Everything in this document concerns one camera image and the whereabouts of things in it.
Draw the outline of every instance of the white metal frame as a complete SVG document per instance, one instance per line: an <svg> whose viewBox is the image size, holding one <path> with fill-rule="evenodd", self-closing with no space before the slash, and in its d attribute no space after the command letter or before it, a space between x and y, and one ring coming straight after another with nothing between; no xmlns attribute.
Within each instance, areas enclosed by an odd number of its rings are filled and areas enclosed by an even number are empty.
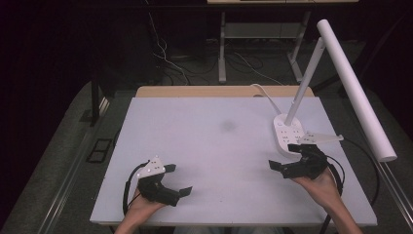
<svg viewBox="0 0 413 234"><path fill-rule="evenodd" d="M297 82L301 82L301 71L295 62L295 59L303 41L310 14L311 12L306 12L301 23L227 23L225 20L225 12L223 12L221 14L221 33L219 41L219 83L225 84L227 82L225 68L225 38L295 38L296 41L292 53L288 53L287 57L294 71ZM285 27L286 24L290 27L294 27L295 24L298 24L298 28L296 32L294 32L294 35L290 35L289 32L280 33L279 30L275 30L275 28L281 27L282 25Z"/></svg>

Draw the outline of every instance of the white cable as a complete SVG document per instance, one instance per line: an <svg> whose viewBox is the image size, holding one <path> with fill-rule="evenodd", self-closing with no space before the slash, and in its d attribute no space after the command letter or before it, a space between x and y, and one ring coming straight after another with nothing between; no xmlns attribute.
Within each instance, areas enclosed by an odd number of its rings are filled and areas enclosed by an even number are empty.
<svg viewBox="0 0 413 234"><path fill-rule="evenodd" d="M173 62L171 62L171 61L169 61L169 60L167 59L167 47L168 47L168 44L167 44L167 42L166 42L164 39L162 39L162 40L164 41L164 43L165 43L165 47L162 47L162 46L160 45L160 43L159 43L159 36L158 36L158 32L157 32L157 30L156 30L156 28L155 28L154 20L152 19L151 13L148 13L148 14L149 14L149 19L151 20L152 29L154 30L154 33L155 33L156 44L157 44L158 47L161 49L162 54L164 55L163 57L160 57L160 56L158 56L158 55L156 55L156 54L154 53L154 56L156 56L156 57L158 57L158 58L160 58L160 59L163 59L165 62L173 65L173 66L176 67L176 68L178 68L178 69L182 72L182 76L185 78L185 86L187 86L187 85L190 83L188 77L186 77L185 72L183 71L183 69L182 69L180 66L176 65L175 63L173 63Z"/></svg>
<svg viewBox="0 0 413 234"><path fill-rule="evenodd" d="M260 85L258 85L258 84L252 84L251 86L255 86L255 87L259 88L259 89L265 94L265 96L267 97L267 99L271 102L271 104L273 105L274 109L276 109L276 111L279 112L279 114L282 114L282 112L280 111L279 107L276 105L275 102L273 102L273 100L270 98L270 96L267 94L267 92L265 91L265 89L264 89L262 86L260 86Z"/></svg>
<svg viewBox="0 0 413 234"><path fill-rule="evenodd" d="M249 64L249 62L248 62L247 60L245 60L245 58L244 58L242 55L240 55L240 54L238 54L238 53L234 53L234 54L237 55L238 57L240 57L240 58L249 66L249 68L251 68L251 69L252 69L255 73L257 73L258 75L260 75L260 76L262 76L262 77L265 77L265 78L267 78L267 79L270 79L270 80L272 80L272 81L275 81L275 82L277 82L278 84L280 84L280 85L283 86L283 83L281 83L280 81L278 81L278 80L276 80L276 79L273 79L273 78L271 78L271 77L269 77L269 76L266 76L266 75L258 72L257 70L255 70L255 68L254 68L253 66L251 66L251 65Z"/></svg>

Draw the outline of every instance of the gray floor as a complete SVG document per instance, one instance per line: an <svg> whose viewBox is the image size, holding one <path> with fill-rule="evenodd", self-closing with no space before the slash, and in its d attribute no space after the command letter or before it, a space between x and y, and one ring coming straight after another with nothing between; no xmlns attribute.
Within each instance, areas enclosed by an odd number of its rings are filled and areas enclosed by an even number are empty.
<svg viewBox="0 0 413 234"><path fill-rule="evenodd" d="M363 43L342 42L343 49L350 61L354 61ZM304 43L299 54L298 62L302 69L306 66L315 46L314 42ZM227 85L278 85L266 77L260 76L247 67L242 58L257 67L260 73L276 79L284 85L296 85L292 72L287 63L285 53L292 48L288 41L272 41L266 43L242 42L227 45ZM184 72L192 85L219 85L217 72L217 47L211 43L206 51L208 56L202 60L193 60L175 56L171 60L186 67ZM334 76L332 62L327 52L319 63L311 86ZM183 85L185 80L179 70L165 69L165 76L160 85ZM360 127L352 111L349 101L338 95L339 83L327 87L317 93L337 134L356 141L365 146ZM413 197L413 150L412 141L406 136L392 115L381 104L380 100L371 92L367 92L372 105L388 133L398 159L389 163L408 197ZM105 170L110 161L113 144L110 147L106 160L101 164L85 162L94 143L99 138L116 139L117 132L128 110L128 106L135 91L119 91L109 99L108 105L103 106L102 117L94 127L83 121L85 113L91 109L90 84L75 97L41 162L38 164L31 180L20 195L8 221L1 233L111 233L108 227L89 222L94 207L94 198L103 180ZM356 172L367 197L373 195L376 187L374 171L368 159L354 145L343 141L343 148ZM67 197L57 197L57 194L66 194ZM49 227L42 226L48 216L50 208L57 209L55 219ZM394 202L394 199L385 184L381 184L380 194L373 209L378 217L378 226L363 227L365 233L410 233L403 216ZM319 227L292 228L295 233L318 233Z"/></svg>

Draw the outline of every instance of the metal stand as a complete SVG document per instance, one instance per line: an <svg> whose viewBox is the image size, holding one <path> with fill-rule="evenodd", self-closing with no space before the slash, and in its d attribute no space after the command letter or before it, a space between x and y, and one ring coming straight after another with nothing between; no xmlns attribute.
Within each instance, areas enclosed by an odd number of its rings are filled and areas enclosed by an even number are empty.
<svg viewBox="0 0 413 234"><path fill-rule="evenodd" d="M310 14L311 12L306 12L301 23L226 23L225 12L223 12L221 14L221 34L219 38L219 83L225 84L227 82L225 68L225 38L295 38L296 42L293 52L288 53L287 57L297 81L301 82L302 74L295 59L307 29Z"/></svg>
<svg viewBox="0 0 413 234"><path fill-rule="evenodd" d="M301 43L303 42L304 33L306 32L307 25L310 19L311 12L306 12L303 21L301 22L300 29L298 31L297 40L295 41L294 50L292 53L288 53L286 56L288 57L289 64L291 65L292 72L294 73L295 79L298 83L303 80L303 75L301 73L300 67L296 61L298 51L300 50Z"/></svg>

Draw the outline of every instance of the white rod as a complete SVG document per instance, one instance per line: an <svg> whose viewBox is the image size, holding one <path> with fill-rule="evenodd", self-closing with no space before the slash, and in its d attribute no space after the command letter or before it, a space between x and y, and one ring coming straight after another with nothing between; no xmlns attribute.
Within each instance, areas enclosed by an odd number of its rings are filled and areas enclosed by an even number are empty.
<svg viewBox="0 0 413 234"><path fill-rule="evenodd" d="M301 100L306 93L307 87L309 87L310 81L313 78L313 74L316 71L317 65L319 64L319 59L321 59L322 53L324 52L325 44L320 37L316 47L314 48L313 54L311 55L310 62L307 65L306 72L303 76L303 81L300 84L300 88L295 95L294 101L289 108L288 114L285 117L284 124L287 126L291 125L292 119L297 113L298 106L300 106Z"/></svg>
<svg viewBox="0 0 413 234"><path fill-rule="evenodd" d="M379 162L389 162L397 158L367 96L364 93L349 61L326 19L317 24L328 53L349 96L357 118L367 136L367 140Z"/></svg>

